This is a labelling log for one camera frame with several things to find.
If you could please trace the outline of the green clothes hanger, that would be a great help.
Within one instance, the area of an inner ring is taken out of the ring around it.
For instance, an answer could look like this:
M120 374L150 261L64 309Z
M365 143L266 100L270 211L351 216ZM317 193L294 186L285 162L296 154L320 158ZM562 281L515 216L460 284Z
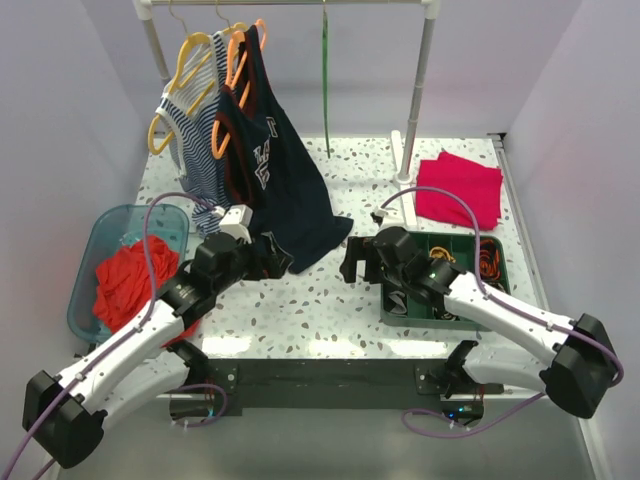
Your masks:
M331 158L330 133L329 133L329 114L328 114L328 14L327 1L322 1L322 106L323 106L323 131L325 140L325 152L327 158Z

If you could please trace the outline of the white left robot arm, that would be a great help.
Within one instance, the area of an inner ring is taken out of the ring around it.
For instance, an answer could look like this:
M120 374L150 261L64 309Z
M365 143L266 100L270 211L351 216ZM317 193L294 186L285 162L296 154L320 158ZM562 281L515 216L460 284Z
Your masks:
M281 278L293 258L265 233L247 242L209 236L125 327L57 375L40 371L27 383L22 426L61 467L84 461L107 424L168 390L200 390L207 368L167 350L218 296L240 281Z

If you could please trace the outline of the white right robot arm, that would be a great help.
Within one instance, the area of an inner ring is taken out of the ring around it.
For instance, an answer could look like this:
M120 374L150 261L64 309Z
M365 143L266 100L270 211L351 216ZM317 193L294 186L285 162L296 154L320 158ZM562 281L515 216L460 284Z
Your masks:
M408 231L388 227L373 237L347 241L340 273L356 279L364 262L366 282L395 288L417 303L471 320L513 347L483 347L461 342L436 379L448 391L469 392L484 384L521 387L546 395L565 412L583 419L594 416L622 368L603 323L584 314L579 319L557 315L520 301L483 282L477 273L419 248Z

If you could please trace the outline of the red tank top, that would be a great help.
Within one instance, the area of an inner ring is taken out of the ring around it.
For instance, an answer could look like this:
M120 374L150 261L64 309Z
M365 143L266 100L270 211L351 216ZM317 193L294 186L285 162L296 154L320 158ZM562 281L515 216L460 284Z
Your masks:
M180 256L160 237L147 237L156 286L162 286L178 270ZM93 314L111 333L118 332L151 298L150 275L143 241L121 247L95 270L98 285Z

